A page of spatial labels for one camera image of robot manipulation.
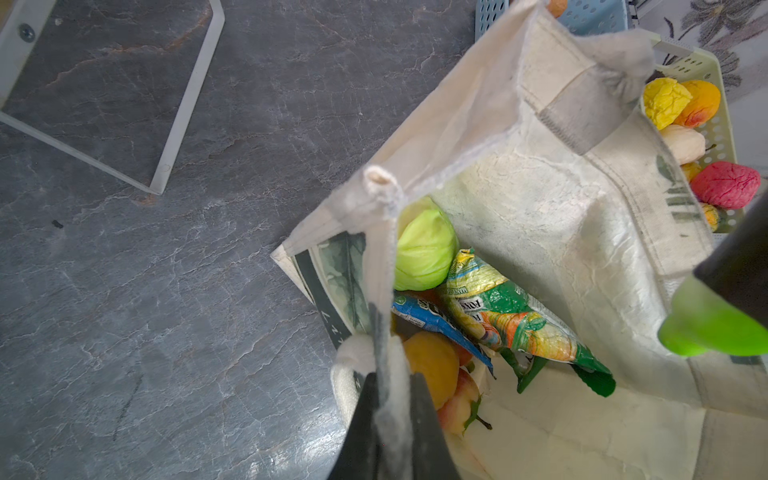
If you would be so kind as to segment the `green cucumber toy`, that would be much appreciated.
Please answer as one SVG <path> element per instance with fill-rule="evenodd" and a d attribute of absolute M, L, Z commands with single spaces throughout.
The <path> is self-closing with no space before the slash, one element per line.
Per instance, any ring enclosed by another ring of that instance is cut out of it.
<path fill-rule="evenodd" d="M 658 340 L 686 358 L 709 352 L 738 357 L 767 353 L 767 328 L 693 275 L 674 293 Z"/>

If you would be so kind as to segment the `green snack packet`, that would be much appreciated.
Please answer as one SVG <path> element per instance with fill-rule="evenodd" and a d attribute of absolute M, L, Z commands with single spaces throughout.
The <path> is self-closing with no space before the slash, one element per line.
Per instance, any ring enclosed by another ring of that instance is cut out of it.
<path fill-rule="evenodd" d="M 457 253 L 438 294 L 465 334 L 512 367 L 519 393 L 550 362 L 568 364 L 599 396 L 614 393 L 613 374 L 573 330 L 472 249 Z"/>

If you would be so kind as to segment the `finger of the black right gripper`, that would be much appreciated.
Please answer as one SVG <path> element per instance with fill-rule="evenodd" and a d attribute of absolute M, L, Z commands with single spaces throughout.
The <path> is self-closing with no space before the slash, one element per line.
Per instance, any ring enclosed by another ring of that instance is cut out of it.
<path fill-rule="evenodd" d="M 730 305 L 767 327 L 767 194 L 694 269 L 694 276 Z"/>

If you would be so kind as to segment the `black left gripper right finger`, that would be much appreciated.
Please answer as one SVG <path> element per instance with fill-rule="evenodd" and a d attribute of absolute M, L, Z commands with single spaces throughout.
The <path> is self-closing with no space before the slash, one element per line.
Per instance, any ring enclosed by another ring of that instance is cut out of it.
<path fill-rule="evenodd" d="M 416 373 L 410 376 L 410 391 L 413 478 L 416 480 L 460 479 L 422 374 Z"/>

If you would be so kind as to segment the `orange bell pepper toy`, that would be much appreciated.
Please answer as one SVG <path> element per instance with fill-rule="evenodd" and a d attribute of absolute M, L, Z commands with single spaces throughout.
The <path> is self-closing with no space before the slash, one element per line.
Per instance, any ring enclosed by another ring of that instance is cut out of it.
<path fill-rule="evenodd" d="M 428 331 L 414 334 L 403 344 L 411 372 L 424 376 L 433 406 L 439 410 L 454 394 L 459 357 L 443 335 Z"/>

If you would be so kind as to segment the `cream canvas grocery bag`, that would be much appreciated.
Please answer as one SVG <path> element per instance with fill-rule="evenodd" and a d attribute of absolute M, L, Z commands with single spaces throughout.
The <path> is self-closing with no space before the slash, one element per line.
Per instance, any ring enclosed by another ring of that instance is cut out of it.
<path fill-rule="evenodd" d="M 337 348 L 349 428 L 377 375 L 379 479 L 414 479 L 410 376 L 391 332 L 397 219 L 429 196 L 459 242 L 566 323 L 613 374 L 553 362 L 524 392 L 495 359 L 492 430 L 444 434 L 460 479 L 763 479 L 758 356 L 684 359 L 657 333 L 713 251 L 702 209 L 638 100 L 639 31 L 576 37 L 539 1 L 493 24 L 374 156 L 274 251 Z"/>

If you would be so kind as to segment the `green cabbage toy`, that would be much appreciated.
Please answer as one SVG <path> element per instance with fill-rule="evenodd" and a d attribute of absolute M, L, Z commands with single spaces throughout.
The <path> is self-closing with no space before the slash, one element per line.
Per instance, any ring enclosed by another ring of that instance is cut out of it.
<path fill-rule="evenodd" d="M 408 205 L 397 221 L 394 288 L 426 291 L 447 277 L 459 250 L 448 216 L 429 197 Z"/>

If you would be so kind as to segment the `red chili pepper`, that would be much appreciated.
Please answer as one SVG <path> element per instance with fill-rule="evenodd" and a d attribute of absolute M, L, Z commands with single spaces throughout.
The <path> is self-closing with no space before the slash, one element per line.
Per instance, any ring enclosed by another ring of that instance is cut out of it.
<path fill-rule="evenodd" d="M 456 436 L 463 436 L 473 422 L 479 422 L 487 430 L 493 426 L 479 416 L 482 395 L 471 375 L 460 369 L 453 396 L 437 411 L 441 428 Z"/>

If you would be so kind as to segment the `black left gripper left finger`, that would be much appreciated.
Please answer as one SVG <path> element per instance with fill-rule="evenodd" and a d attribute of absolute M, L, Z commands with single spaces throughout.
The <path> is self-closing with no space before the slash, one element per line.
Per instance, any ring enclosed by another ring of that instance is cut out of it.
<path fill-rule="evenodd" d="M 374 414 L 378 409 L 377 375 L 370 373 L 328 480 L 373 480 L 378 475 L 379 445 Z"/>

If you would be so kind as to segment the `blue candy bar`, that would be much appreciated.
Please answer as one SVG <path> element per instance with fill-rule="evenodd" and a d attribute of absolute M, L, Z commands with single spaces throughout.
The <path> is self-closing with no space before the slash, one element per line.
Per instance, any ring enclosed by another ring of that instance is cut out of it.
<path fill-rule="evenodd" d="M 488 369 L 491 377 L 496 379 L 491 358 L 476 340 L 455 324 L 438 303 L 413 293 L 396 291 L 391 312 L 394 331 L 403 339 L 407 340 L 420 332 L 439 334 L 460 350 L 461 366 L 467 366 L 470 360 L 477 360 Z"/>

